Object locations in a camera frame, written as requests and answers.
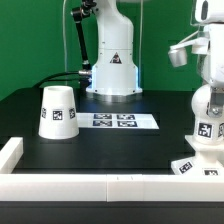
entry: black tabletop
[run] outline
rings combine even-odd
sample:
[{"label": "black tabletop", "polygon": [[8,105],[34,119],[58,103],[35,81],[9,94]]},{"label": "black tabletop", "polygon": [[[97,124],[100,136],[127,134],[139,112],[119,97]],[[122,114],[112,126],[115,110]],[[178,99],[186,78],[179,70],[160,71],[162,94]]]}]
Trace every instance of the black tabletop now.
[{"label": "black tabletop", "polygon": [[[38,136],[42,90],[20,89],[0,102],[0,144],[23,137],[14,173],[172,174],[170,162],[192,156],[192,92],[144,91],[142,99],[106,103],[74,90],[77,112],[152,114],[159,129],[80,128],[68,140]],[[0,202],[0,223],[223,223],[224,203]]]},{"label": "black tabletop", "polygon": [[77,112],[152,114],[159,129],[80,128],[67,140],[38,136],[41,89],[20,89],[0,102],[0,136],[24,138],[24,155],[14,173],[172,174],[170,162],[194,152],[191,92],[145,91],[142,99],[108,103],[74,90]]}]

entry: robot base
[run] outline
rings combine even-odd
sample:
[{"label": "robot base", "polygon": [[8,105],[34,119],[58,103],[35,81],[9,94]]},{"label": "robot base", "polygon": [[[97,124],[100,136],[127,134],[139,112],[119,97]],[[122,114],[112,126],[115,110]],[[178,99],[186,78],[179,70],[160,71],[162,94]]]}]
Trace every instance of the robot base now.
[{"label": "robot base", "polygon": [[171,168],[176,175],[224,175],[224,168],[217,160],[219,153],[224,150],[224,143],[211,146],[196,142],[193,136],[185,136],[185,138],[196,152],[194,157],[171,163]]},{"label": "robot base", "polygon": [[98,93],[92,93],[92,92],[86,92],[86,96],[88,98],[100,100],[100,101],[106,101],[111,103],[125,103],[133,100],[139,100],[142,98],[142,92],[141,93],[134,93],[131,95],[123,96],[123,95],[102,95]]}]

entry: black cable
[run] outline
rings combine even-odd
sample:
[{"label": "black cable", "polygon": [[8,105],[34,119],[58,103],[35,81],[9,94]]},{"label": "black cable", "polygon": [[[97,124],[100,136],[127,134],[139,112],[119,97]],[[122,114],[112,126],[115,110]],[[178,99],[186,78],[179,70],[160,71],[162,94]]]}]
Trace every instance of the black cable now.
[{"label": "black cable", "polygon": [[83,4],[81,7],[76,7],[72,9],[72,12],[71,12],[76,24],[76,30],[78,34],[78,40],[79,40],[81,56],[82,56],[82,68],[85,70],[90,70],[91,65],[88,60],[85,38],[84,38],[83,29],[82,29],[82,19],[90,16],[91,8],[94,6],[96,6],[96,3],[93,2],[92,0],[83,1]]},{"label": "black cable", "polygon": [[73,75],[73,74],[78,75],[79,72],[78,72],[78,71],[73,71],[73,72],[61,72],[61,73],[53,74],[53,75],[50,75],[50,76],[48,76],[48,77],[42,79],[41,81],[39,81],[38,83],[36,83],[33,87],[34,87],[34,88],[38,88],[38,87],[40,87],[43,83],[47,82],[49,79],[53,79],[53,78],[60,77],[60,76]]}]

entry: white robot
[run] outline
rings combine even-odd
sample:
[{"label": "white robot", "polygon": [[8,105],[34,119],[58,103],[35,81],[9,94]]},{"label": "white robot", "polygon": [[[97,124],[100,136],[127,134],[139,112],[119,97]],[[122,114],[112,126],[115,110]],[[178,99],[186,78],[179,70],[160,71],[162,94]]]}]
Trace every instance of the white robot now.
[{"label": "white robot", "polygon": [[86,89],[87,96],[110,102],[138,98],[142,89],[139,87],[138,68],[132,59],[132,22],[119,13],[116,0],[83,0],[81,10],[75,8],[72,11],[76,25],[79,26],[80,20],[91,12],[97,19],[99,43],[98,60],[92,67],[92,84]]},{"label": "white robot", "polygon": [[199,31],[171,46],[169,57],[174,67],[185,65],[185,47],[193,45],[192,53],[199,54],[199,73],[207,84],[193,96],[194,134],[185,136],[195,156],[172,162],[172,169],[180,175],[223,175],[218,160],[224,151],[224,1],[195,0],[192,15]]}]

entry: paper cup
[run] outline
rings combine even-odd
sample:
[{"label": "paper cup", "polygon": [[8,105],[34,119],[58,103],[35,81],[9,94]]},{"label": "paper cup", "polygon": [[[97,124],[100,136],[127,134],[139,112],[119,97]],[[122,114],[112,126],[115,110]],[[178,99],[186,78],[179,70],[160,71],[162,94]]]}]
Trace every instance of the paper cup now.
[{"label": "paper cup", "polygon": [[73,89],[68,86],[44,88],[39,135],[67,139],[79,134]]}]

